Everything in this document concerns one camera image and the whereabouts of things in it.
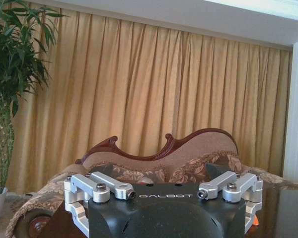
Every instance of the floral upholstery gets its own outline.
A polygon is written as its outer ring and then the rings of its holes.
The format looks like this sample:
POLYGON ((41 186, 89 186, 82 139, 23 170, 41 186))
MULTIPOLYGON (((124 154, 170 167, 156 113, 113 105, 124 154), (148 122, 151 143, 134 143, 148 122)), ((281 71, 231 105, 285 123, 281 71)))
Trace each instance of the floral upholstery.
POLYGON ((197 158, 185 163, 179 169, 174 171, 169 182, 202 183, 210 181, 210 177, 206 172, 206 163, 225 165, 231 171, 234 171, 238 174, 242 173, 243 165, 237 154, 231 151, 217 151, 212 154, 198 156, 197 158))
MULTIPOLYGON (((298 183, 292 183, 286 179, 273 175, 265 170, 248 167, 243 165, 238 156, 230 151, 217 151, 211 154, 198 156, 176 169, 172 174, 169 182, 186 183, 186 182, 204 182, 210 178, 206 172, 206 163, 215 163, 227 166, 230 170, 239 173, 254 173, 264 181, 264 188, 275 189, 298 189, 298 183)), ((102 162, 94 164, 90 168, 84 168, 82 165, 71 165, 62 173, 54 176, 40 191, 38 191, 30 200, 28 200, 11 219, 6 230, 6 237, 13 235, 13 230, 17 221, 27 212, 33 209, 45 209, 47 214, 54 213, 64 199, 64 180, 67 176, 73 174, 86 174, 87 172, 100 171, 121 181, 135 183, 144 177, 150 178, 153 182, 164 182, 167 179, 164 167, 157 167, 151 170, 132 170, 128 167, 114 163, 102 162)))
POLYGON ((136 183, 145 177, 151 179, 154 183, 165 182, 166 173, 163 166, 151 170, 134 170, 127 166, 114 163, 102 162, 100 164, 101 165, 98 164, 98 166, 93 167, 90 173, 100 171, 113 179, 129 183, 136 183))

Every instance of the dark table surface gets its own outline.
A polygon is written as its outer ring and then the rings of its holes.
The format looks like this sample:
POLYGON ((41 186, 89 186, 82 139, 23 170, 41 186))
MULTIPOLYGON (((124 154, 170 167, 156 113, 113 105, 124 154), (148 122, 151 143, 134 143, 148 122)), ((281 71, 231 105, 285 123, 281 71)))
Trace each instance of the dark table surface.
MULTIPOLYGON (((263 208, 257 212, 258 226, 245 238, 298 238, 298 191, 265 189, 263 208)), ((73 224, 72 215, 60 205, 38 238, 85 238, 73 224)))

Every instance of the floral sofa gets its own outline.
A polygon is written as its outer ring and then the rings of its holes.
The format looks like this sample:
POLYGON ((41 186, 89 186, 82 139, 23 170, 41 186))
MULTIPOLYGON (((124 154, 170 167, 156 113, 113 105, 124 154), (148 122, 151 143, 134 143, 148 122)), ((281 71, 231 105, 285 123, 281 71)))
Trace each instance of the floral sofa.
POLYGON ((6 237, 36 237, 63 202, 63 181, 73 174, 100 171, 130 183, 141 182, 144 178, 154 183, 201 183, 210 180, 206 164, 212 163, 239 174, 250 172, 261 176, 264 188, 298 189, 298 183, 243 165, 238 157, 237 145, 226 131, 207 128, 180 140, 174 139, 171 134, 167 134, 166 138, 167 143, 162 150, 148 157, 137 157, 120 150, 115 144, 116 136, 97 144, 75 164, 51 178, 15 213, 7 227, 6 237))

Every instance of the metal arm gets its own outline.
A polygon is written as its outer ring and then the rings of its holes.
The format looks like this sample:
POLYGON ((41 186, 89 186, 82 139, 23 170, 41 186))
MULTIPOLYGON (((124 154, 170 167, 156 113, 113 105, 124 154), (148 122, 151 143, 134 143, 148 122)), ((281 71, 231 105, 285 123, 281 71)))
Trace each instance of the metal arm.
POLYGON ((130 183, 119 182, 101 172, 93 172, 90 175, 90 179, 95 182, 105 183, 106 186, 110 188, 110 191, 115 194, 117 199, 128 200, 133 199, 136 196, 136 192, 130 183))
POLYGON ((254 223, 256 212, 262 209, 263 180, 253 174, 245 174, 236 183, 223 188, 223 199, 236 203, 246 201, 245 233, 254 223))
POLYGON ((89 237, 88 218, 79 201, 87 202, 90 198, 96 203, 105 203, 110 199, 110 191, 118 199, 133 199, 136 196, 130 183, 119 182, 100 172, 88 175, 69 176, 64 181, 65 210, 71 212, 74 224, 89 237))
POLYGON ((234 181, 236 181, 236 173, 227 171, 210 182, 201 183, 199 185, 198 197, 206 200, 217 198, 218 192, 228 183, 234 181))

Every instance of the screw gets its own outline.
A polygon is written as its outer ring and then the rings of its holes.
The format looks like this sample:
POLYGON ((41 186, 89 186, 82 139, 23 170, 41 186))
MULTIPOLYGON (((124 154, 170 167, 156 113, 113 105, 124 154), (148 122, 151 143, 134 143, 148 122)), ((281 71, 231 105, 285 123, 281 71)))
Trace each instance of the screw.
POLYGON ((130 193, 128 193, 128 199, 134 199, 135 197, 136 197, 135 191, 131 191, 130 193))
POLYGON ((208 193, 204 190, 198 191, 198 197, 204 200, 208 197, 208 193))
POLYGON ((236 183, 229 183, 227 185, 227 188, 228 190, 236 190, 237 189, 236 183))
POLYGON ((103 182, 100 182, 96 185, 97 192, 103 192, 105 190, 106 190, 106 184, 104 184, 103 182))

